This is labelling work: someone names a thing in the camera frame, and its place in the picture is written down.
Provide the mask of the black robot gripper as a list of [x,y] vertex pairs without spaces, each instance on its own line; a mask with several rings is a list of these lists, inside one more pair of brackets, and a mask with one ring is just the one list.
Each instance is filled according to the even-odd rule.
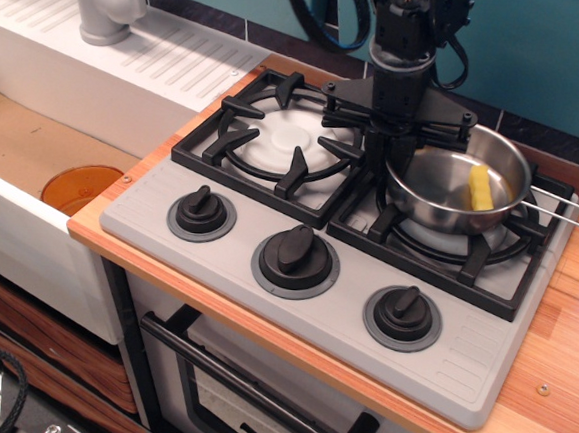
[[329,81],[322,87],[326,96],[322,123],[367,128],[363,143],[367,168],[375,176],[387,174],[387,183],[396,184],[404,178],[418,142],[420,147],[463,153],[476,125],[476,114],[431,82],[427,70],[385,69],[365,79]]

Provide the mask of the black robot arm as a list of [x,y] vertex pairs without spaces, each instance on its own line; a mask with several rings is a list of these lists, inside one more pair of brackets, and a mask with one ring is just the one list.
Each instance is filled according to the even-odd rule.
[[365,161],[376,175],[392,163],[403,175],[417,149],[430,145],[462,153],[477,116],[446,93],[461,86],[467,70],[451,82],[437,74],[436,57],[449,46],[462,64],[468,56],[455,34],[469,23],[473,0],[353,0],[355,40],[341,43],[323,28],[305,0],[289,0],[297,20],[329,52],[369,47],[373,74],[327,82],[324,122],[362,129]]

